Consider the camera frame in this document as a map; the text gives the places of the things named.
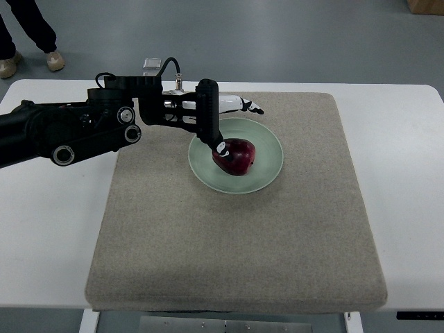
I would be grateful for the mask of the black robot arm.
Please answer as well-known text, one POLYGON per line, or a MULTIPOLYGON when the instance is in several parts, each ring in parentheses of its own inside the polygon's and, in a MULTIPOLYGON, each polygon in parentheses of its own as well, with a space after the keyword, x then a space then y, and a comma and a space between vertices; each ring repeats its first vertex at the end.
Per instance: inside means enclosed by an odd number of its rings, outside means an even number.
POLYGON ((117 152, 138 142, 142 136, 136 118, 146 125, 199 131, 194 112, 183 102, 194 101, 194 93, 168 97, 162 77, 115 76, 87 91, 84 102, 34 103, 23 100, 8 114, 1 115, 1 166, 50 159, 58 166, 117 152))

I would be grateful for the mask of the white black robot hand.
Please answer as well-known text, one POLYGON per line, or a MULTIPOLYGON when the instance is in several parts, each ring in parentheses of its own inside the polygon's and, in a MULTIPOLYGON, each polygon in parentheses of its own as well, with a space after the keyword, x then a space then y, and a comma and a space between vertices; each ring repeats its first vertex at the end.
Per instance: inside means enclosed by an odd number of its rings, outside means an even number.
POLYGON ((195 92, 182 95, 182 107, 191 109, 194 103, 194 117, 197 129, 195 133, 202 143, 207 144, 212 152, 229 162, 233 156, 219 130, 219 86, 212 79, 204 78, 196 86, 195 92))

